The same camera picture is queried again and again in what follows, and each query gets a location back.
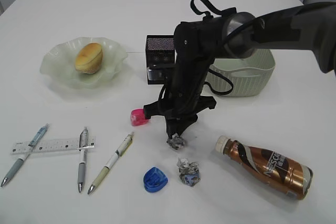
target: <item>bun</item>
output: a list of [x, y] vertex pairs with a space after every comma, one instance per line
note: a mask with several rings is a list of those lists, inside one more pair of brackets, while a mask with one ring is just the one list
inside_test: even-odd
[[77, 54], [75, 69], [81, 73], [96, 73], [103, 60], [103, 51], [99, 43], [87, 44]]

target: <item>bottle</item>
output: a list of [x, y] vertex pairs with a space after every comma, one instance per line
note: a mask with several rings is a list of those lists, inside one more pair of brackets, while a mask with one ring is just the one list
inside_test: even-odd
[[249, 147], [225, 136], [218, 139], [216, 151], [228, 155], [260, 181], [293, 199], [302, 200], [308, 192], [312, 170], [279, 153]]

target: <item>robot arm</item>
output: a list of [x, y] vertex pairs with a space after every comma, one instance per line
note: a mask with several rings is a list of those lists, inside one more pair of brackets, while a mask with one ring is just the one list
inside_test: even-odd
[[258, 18], [237, 13], [236, 8], [217, 10], [201, 0], [213, 13], [199, 22], [181, 22], [174, 32], [176, 63], [167, 76], [159, 99], [144, 106], [145, 117], [162, 115], [166, 120], [168, 143], [183, 147], [183, 131], [197, 121], [197, 113], [214, 109], [213, 97], [201, 92], [210, 65], [216, 58], [249, 57], [255, 49], [312, 50], [322, 72], [336, 68], [336, 3], [316, 3], [280, 10]]

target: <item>pink sharpener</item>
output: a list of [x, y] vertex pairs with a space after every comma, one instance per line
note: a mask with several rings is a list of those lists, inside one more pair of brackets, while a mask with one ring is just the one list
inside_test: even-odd
[[131, 124], [133, 126], [139, 126], [148, 123], [148, 119], [145, 119], [143, 109], [133, 110], [131, 112]]

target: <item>crumpled paper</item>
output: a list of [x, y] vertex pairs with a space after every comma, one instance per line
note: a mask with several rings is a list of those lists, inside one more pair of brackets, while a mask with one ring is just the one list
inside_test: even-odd
[[168, 137], [167, 143], [174, 150], [180, 150], [185, 146], [186, 141], [184, 138], [180, 137], [177, 133], [175, 133], [172, 139]]
[[197, 162], [189, 163], [187, 158], [179, 158], [177, 166], [180, 173], [180, 180], [184, 184], [194, 186], [201, 180]]

